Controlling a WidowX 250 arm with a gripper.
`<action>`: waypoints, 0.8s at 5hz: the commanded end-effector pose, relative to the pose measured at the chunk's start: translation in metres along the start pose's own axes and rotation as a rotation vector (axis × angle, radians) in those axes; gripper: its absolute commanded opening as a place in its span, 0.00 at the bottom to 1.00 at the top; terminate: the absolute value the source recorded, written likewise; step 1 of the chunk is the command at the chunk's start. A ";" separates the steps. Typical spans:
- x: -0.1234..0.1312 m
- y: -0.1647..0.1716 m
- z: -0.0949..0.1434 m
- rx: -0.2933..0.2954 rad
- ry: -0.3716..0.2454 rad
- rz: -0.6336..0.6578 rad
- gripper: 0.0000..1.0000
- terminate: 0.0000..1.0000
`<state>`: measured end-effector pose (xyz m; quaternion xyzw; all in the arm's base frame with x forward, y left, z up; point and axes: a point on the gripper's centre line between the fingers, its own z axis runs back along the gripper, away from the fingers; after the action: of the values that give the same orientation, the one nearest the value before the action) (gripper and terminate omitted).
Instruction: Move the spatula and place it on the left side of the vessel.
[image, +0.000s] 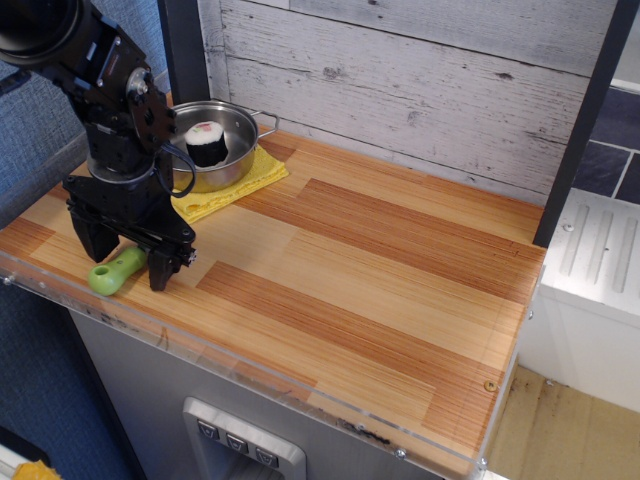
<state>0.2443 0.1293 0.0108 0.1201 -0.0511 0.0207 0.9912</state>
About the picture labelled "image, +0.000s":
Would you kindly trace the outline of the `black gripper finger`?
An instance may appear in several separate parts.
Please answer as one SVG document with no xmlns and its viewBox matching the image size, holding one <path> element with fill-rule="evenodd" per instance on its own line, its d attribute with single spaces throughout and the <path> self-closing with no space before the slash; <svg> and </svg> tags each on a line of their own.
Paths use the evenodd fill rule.
<svg viewBox="0 0 640 480">
<path fill-rule="evenodd" d="M 182 252 L 173 248 L 156 248 L 148 255 L 149 282 L 152 291 L 164 291 L 169 279 L 181 270 Z"/>
<path fill-rule="evenodd" d="M 102 262 L 120 243 L 119 223 L 81 207 L 69 209 L 74 230 L 87 255 Z"/>
</svg>

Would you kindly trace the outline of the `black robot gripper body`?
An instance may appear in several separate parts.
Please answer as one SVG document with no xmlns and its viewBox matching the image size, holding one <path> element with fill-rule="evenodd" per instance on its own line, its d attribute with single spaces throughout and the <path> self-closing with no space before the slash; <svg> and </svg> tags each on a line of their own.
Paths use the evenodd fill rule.
<svg viewBox="0 0 640 480">
<path fill-rule="evenodd" d="M 119 223 L 119 238 L 126 237 L 149 251 L 179 249 L 183 265 L 195 260 L 195 232 L 172 205 L 174 186 L 170 167 L 153 167 L 132 182 L 109 183 L 96 177 L 70 175 L 63 180 L 68 208 L 98 212 Z"/>
</svg>

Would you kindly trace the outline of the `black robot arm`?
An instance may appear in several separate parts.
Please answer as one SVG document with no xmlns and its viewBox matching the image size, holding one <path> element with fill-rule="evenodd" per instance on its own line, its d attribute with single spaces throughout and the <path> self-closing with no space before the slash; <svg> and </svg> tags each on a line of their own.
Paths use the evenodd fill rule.
<svg viewBox="0 0 640 480">
<path fill-rule="evenodd" d="M 104 260 L 121 238 L 147 254 L 150 287 L 165 289 L 196 255 L 195 233 L 172 206 L 173 159 L 193 160 L 171 142 L 176 112 L 154 84 L 144 52 L 89 1 L 4 1 L 1 59 L 18 71 L 9 92 L 37 74 L 60 88 L 85 128 L 88 176 L 63 181 L 88 256 Z"/>
</svg>

